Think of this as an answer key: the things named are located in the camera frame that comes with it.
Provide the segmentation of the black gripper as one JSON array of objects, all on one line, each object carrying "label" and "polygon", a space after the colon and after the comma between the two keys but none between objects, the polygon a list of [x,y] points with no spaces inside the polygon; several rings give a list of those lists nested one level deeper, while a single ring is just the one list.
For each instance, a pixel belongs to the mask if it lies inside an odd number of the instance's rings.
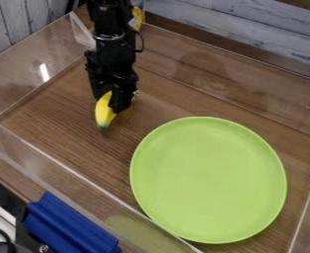
[{"label": "black gripper", "polygon": [[137,92],[138,75],[134,71],[134,34],[93,35],[93,49],[84,52],[85,70],[93,97],[98,100],[112,90],[109,107],[114,114],[125,111]]}]

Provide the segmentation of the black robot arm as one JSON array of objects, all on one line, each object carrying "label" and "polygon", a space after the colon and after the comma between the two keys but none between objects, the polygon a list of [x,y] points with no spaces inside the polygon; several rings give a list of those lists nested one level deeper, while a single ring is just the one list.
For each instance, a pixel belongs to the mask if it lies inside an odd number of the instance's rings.
[{"label": "black robot arm", "polygon": [[84,52],[92,93],[96,100],[112,93],[108,106],[118,114],[130,107],[138,82],[133,6],[130,0],[86,0],[86,9],[94,39],[94,48]]}]

